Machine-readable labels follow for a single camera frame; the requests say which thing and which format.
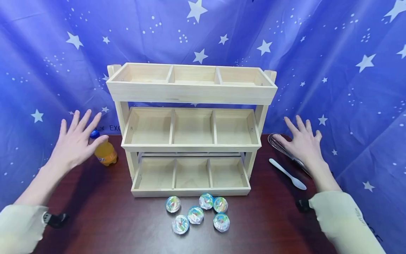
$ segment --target hand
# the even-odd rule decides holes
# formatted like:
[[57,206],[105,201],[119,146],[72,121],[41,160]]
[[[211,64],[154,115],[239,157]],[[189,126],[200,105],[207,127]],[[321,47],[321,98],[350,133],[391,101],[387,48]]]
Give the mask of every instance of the hand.
[[44,168],[51,169],[53,174],[63,177],[71,169],[89,158],[96,148],[108,139],[107,135],[103,135],[98,137],[91,145],[88,144],[90,133],[96,128],[102,116],[101,113],[98,113],[89,126],[84,129],[91,112],[90,109],[87,110],[79,121],[80,113],[76,110],[68,132],[66,132],[66,120],[62,119],[58,141]]
[[304,163],[310,175],[313,177],[319,192],[341,191],[341,188],[330,172],[328,164],[323,159],[320,149],[320,141],[322,139],[320,131],[317,130],[316,135],[313,136],[310,120],[306,120],[305,126],[298,115],[296,116],[298,128],[296,128],[287,117],[285,117],[285,122],[290,131],[292,131],[292,141],[288,142],[279,134],[273,137],[281,143],[290,154]]

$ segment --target wooden organizer rack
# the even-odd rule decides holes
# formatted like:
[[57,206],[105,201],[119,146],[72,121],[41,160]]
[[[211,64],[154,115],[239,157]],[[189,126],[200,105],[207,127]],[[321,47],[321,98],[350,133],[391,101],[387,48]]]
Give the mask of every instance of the wooden organizer rack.
[[[276,72],[126,63],[106,82],[134,197],[247,195]],[[256,109],[131,107],[128,102],[255,104]]]

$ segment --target wooden table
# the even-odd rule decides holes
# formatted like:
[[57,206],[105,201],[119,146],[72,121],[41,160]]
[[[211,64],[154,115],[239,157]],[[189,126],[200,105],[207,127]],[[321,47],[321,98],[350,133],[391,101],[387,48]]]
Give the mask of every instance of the wooden table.
[[[205,212],[201,225],[191,225],[179,236],[172,232],[174,216],[165,211],[166,198],[134,198],[130,192],[121,136],[111,136],[119,154],[116,165],[105,168],[93,156],[70,172],[54,192],[53,214],[71,216],[59,230],[47,227],[34,253],[50,254],[183,254],[183,253],[336,253],[321,232],[313,211],[298,212],[295,200],[310,198],[316,191],[311,179],[262,135],[248,196],[227,197],[231,221],[228,232],[213,227],[214,211]],[[274,168],[274,158],[308,187],[295,188]],[[181,198],[181,214],[198,198]]]

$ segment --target beige sleeve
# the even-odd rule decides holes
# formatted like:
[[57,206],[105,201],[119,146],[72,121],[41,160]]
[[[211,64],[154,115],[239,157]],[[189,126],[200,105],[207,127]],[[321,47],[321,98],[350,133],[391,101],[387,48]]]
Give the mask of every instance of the beige sleeve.
[[25,254],[34,251],[45,230],[44,206],[6,206],[0,212],[0,253]]
[[365,223],[352,197],[341,191],[325,191],[309,200],[326,237],[340,254],[382,254],[376,237]]

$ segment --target wooden side post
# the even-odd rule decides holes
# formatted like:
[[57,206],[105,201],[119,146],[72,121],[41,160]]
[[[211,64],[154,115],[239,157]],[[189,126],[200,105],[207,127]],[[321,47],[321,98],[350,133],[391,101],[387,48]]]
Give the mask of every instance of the wooden side post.
[[[276,80],[275,71],[266,70],[266,71],[264,71],[264,73],[269,77],[270,80],[272,80],[273,83],[275,83],[275,80]],[[262,134],[263,125],[265,123],[265,118],[266,118],[267,112],[268,112],[268,105],[257,105],[257,107],[255,108],[255,119],[257,121],[259,134]],[[245,154],[244,167],[247,172],[248,178],[251,178],[251,173],[252,173],[252,170],[254,167],[254,162],[255,162],[256,156],[257,156],[257,151],[247,152]]]
[[[112,77],[113,74],[121,68],[119,64],[113,64],[107,66],[108,76]],[[116,106],[117,117],[119,119],[121,135],[124,135],[125,124],[130,116],[130,108],[128,107],[128,102],[118,102],[114,101]],[[135,172],[138,170],[138,157],[136,152],[125,152],[127,157],[128,169],[130,170],[131,180],[134,181]]]

